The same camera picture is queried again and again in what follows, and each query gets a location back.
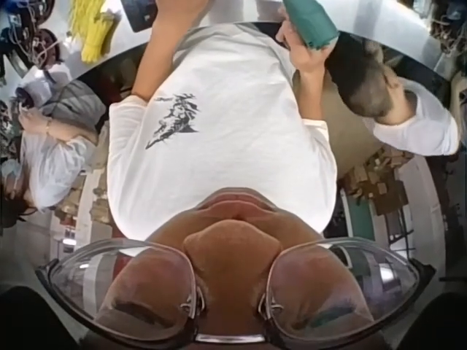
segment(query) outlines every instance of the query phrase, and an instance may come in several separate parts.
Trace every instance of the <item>lips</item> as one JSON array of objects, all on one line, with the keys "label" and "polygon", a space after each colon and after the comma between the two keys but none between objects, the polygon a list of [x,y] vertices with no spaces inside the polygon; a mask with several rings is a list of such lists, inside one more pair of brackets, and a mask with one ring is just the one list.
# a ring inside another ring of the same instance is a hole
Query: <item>lips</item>
[{"label": "lips", "polygon": [[275,211],[274,207],[265,200],[244,192],[222,192],[218,193],[200,204],[198,210],[215,207],[235,206],[239,211],[242,209],[250,211],[252,207],[263,209],[264,211]]}]

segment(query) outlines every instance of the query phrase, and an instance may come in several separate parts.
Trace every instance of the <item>wall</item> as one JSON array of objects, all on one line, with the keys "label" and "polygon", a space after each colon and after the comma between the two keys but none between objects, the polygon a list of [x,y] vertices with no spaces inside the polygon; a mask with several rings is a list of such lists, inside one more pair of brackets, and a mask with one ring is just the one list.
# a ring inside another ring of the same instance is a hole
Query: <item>wall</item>
[{"label": "wall", "polygon": [[444,220],[433,178],[424,157],[416,156],[398,171],[404,182],[414,229],[414,257],[435,268],[446,260]]}]

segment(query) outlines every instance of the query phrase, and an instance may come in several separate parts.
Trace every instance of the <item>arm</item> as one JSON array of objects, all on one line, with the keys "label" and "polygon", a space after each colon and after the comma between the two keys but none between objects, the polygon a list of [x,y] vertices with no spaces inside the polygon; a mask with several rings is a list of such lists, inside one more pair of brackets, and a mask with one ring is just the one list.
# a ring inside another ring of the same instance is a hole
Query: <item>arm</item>
[{"label": "arm", "polygon": [[298,85],[296,98],[301,118],[305,120],[324,120],[322,97],[325,69],[312,74],[297,73]]},{"label": "arm", "polygon": [[153,24],[151,38],[139,64],[132,95],[148,102],[172,71],[172,61],[178,44],[190,26],[167,23],[158,19]]},{"label": "arm", "polygon": [[98,141],[98,136],[95,132],[45,117],[38,109],[29,109],[21,112],[19,121],[26,133],[49,134],[54,139],[65,143],[79,136],[94,145]]},{"label": "arm", "polygon": [[74,125],[66,124],[59,120],[49,121],[49,127],[44,130],[45,133],[51,135],[54,139],[62,142],[70,142],[71,140],[81,136],[87,139],[90,143],[96,145],[98,141],[97,133]]},{"label": "arm", "polygon": [[311,50],[303,43],[289,20],[284,21],[276,39],[288,46],[290,60],[298,71],[298,75],[294,77],[298,80],[295,92],[302,119],[323,121],[321,99],[326,72],[325,61],[336,43],[321,50]]}]

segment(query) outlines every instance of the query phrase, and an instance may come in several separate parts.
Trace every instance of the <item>black fabric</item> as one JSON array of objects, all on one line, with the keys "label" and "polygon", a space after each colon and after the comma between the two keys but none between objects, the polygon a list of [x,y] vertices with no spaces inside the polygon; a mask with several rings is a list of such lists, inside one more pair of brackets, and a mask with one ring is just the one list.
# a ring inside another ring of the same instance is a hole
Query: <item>black fabric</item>
[{"label": "black fabric", "polygon": [[3,349],[78,349],[47,302],[27,287],[0,295],[0,340]]},{"label": "black fabric", "polygon": [[447,293],[419,315],[397,350],[467,349],[467,296]]}]

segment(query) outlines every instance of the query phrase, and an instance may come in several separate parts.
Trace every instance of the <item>white shirt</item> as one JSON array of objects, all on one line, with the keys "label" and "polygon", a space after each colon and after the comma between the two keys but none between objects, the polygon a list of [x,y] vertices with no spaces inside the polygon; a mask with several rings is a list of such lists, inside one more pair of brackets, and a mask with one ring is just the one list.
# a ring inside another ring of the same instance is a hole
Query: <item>white shirt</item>
[{"label": "white shirt", "polygon": [[459,147],[459,127],[441,102],[418,82],[400,78],[404,88],[417,96],[415,116],[400,125],[378,124],[363,118],[381,142],[417,155],[451,155]]},{"label": "white shirt", "polygon": [[288,52],[253,28],[195,32],[146,105],[110,109],[108,196],[115,223],[145,240],[224,187],[248,187],[317,232],[331,219],[336,161],[325,122],[305,122]]}]

